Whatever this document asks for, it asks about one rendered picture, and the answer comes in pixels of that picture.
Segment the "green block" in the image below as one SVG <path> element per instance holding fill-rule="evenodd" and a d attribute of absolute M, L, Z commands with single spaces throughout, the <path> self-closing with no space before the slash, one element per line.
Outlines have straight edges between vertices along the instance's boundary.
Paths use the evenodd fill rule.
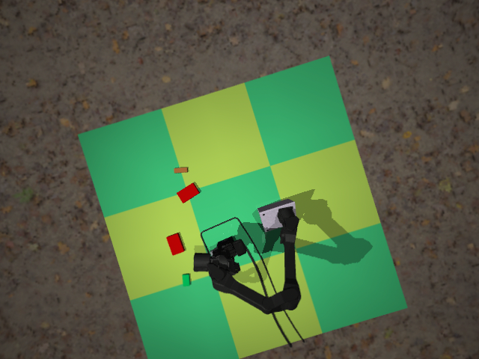
<path fill-rule="evenodd" d="M 190 275 L 189 275 L 189 273 L 183 274 L 183 286 L 190 286 Z"/>

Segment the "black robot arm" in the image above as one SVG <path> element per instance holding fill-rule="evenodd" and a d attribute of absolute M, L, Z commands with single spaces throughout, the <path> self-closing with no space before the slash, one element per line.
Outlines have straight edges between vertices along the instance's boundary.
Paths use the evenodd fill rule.
<path fill-rule="evenodd" d="M 215 258 L 210 253 L 195 253 L 194 271 L 208 271 L 216 291 L 234 295 L 264 314 L 295 310 L 301 299 L 296 281 L 294 245 L 299 218 L 295 216 L 293 207 L 289 206 L 278 210 L 278 220 L 283 226 L 280 232 L 280 244 L 284 245 L 283 291 L 266 298 L 238 282 L 232 275 L 240 271 L 240 265 L 225 252 L 217 253 Z"/>

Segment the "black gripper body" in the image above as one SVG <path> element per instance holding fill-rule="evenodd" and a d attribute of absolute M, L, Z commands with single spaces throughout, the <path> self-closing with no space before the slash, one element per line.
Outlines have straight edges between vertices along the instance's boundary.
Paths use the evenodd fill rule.
<path fill-rule="evenodd" d="M 245 245 L 243 244 L 241 239 L 234 241 L 233 245 L 234 248 L 232 247 L 232 245 L 229 245 L 227 247 L 217 250 L 216 253 L 213 255 L 213 258 L 215 258 L 217 253 L 219 252 L 225 252 L 229 256 L 229 258 L 231 258 L 231 256 L 235 254 L 235 251 L 237 252 L 238 257 L 243 254 L 246 254 Z"/>

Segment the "red rectangular block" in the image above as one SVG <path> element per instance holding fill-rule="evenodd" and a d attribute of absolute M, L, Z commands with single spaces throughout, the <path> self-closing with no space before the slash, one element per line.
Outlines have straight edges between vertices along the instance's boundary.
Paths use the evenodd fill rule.
<path fill-rule="evenodd" d="M 186 201 L 190 200 L 191 198 L 193 198 L 195 195 L 199 193 L 200 192 L 195 186 L 195 184 L 192 183 L 188 185 L 187 187 L 185 187 L 184 189 L 182 189 L 181 191 L 177 192 L 177 195 L 179 196 L 181 201 L 185 203 Z"/>
<path fill-rule="evenodd" d="M 182 240 L 180 238 L 179 233 L 175 233 L 171 236 L 166 237 L 168 240 L 168 244 L 170 246 L 171 252 L 173 255 L 179 254 L 185 251 L 183 247 Z"/>

